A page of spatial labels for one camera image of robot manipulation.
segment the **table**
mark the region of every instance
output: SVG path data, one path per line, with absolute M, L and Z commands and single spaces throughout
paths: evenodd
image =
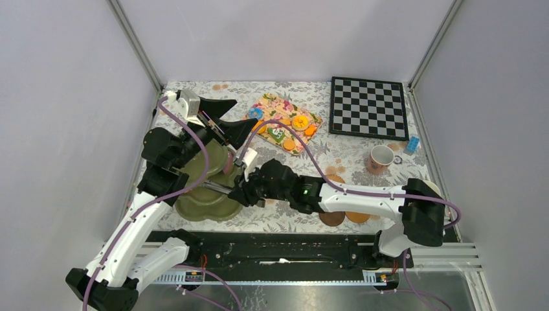
M 277 94 L 297 106 L 317 114 L 324 120 L 308 146 L 325 174 L 338 175 L 346 183 L 368 186 L 405 185 L 408 178 L 431 180 L 427 170 L 427 158 L 421 143 L 415 153 L 408 155 L 403 152 L 406 142 L 328 133 L 330 82 L 170 82 L 166 89 L 192 89 L 199 96 L 205 98 L 236 99 L 238 104 L 222 118 L 226 121 L 240 120 L 264 93 Z M 405 94 L 405 102 L 410 136 L 418 136 L 416 120 L 410 108 L 408 94 Z M 167 107 L 170 111 L 175 112 L 169 104 Z M 180 127 L 163 112 L 159 113 L 155 126 L 162 126 L 173 133 L 180 131 Z M 402 161 L 400 164 L 392 164 L 383 175 L 374 176 L 366 171 L 365 160 L 369 151 L 379 144 L 391 147 L 395 150 L 395 155 L 399 156 Z M 290 155 L 259 137 L 254 138 L 251 147 L 259 153 L 259 165 L 275 158 L 291 167 L 297 174 L 318 176 L 318 172 L 305 152 L 300 155 Z M 300 214 L 290 209 L 287 202 L 267 200 L 265 208 L 245 207 L 236 217 L 225 222 L 212 220 L 189 222 L 172 209 L 162 218 L 155 229 L 171 231 L 184 228 L 188 231 L 373 235 L 391 225 L 391 220 L 373 216 L 363 224 L 355 224 L 349 219 L 345 219 L 341 225 L 329 227 L 320 221 L 316 213 Z

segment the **white wall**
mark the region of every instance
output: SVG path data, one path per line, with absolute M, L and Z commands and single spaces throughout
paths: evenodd
M 0 310 L 77 310 L 65 284 L 113 232 L 155 92 L 106 1 L 3 1 Z
M 549 2 L 465 1 L 418 100 L 498 311 L 549 288 Z
M 121 0 L 163 82 L 408 81 L 451 0 Z

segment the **floral tray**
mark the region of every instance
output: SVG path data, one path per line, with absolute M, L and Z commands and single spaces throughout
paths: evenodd
M 288 100 L 285 100 L 277 95 L 273 95 L 270 93 L 263 94 L 263 96 L 259 98 L 257 103 L 253 104 L 252 108 L 261 109 L 261 111 L 263 112 L 262 121 L 292 120 L 293 117 L 295 117 L 296 115 L 304 115 L 305 117 L 307 117 L 309 121 L 309 125 L 314 125 L 316 126 L 316 129 L 317 129 L 317 131 L 311 136 L 305 135 L 304 131 L 301 131 L 301 132 L 296 131 L 299 137 L 306 144 L 309 143 L 309 141 L 317 134 L 318 129 L 322 124 L 322 119 L 319 116 L 315 115 L 314 113 L 310 113 L 305 109 L 301 109 L 298 106 L 290 103 Z M 243 120 L 249 119 L 248 113 L 242 119 Z M 259 136 L 263 137 L 266 141 L 269 141 L 270 143 L 273 143 L 279 146 L 282 150 L 290 154 L 300 154 L 301 151 L 303 151 L 304 149 L 303 146 L 299 143 L 297 139 L 295 139 L 293 135 L 289 133 L 287 129 L 277 124 L 268 124 L 266 127 L 267 127 L 267 130 L 259 134 Z M 284 141 L 287 139 L 292 139 L 295 142 L 295 148 L 290 151 L 284 148 Z

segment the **pink mug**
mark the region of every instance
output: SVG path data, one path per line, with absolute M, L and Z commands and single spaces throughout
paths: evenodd
M 387 170 L 389 165 L 393 163 L 393 160 L 394 153 L 391 148 L 387 146 L 375 146 L 372 151 L 370 151 L 366 169 L 374 175 L 380 175 Z

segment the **blue lego brick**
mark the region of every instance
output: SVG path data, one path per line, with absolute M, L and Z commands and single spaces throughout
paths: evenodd
M 406 147 L 406 150 L 409 152 L 415 152 L 418 149 L 418 144 L 420 143 L 420 139 L 416 136 L 410 137 L 410 142 L 408 143 L 408 146 Z

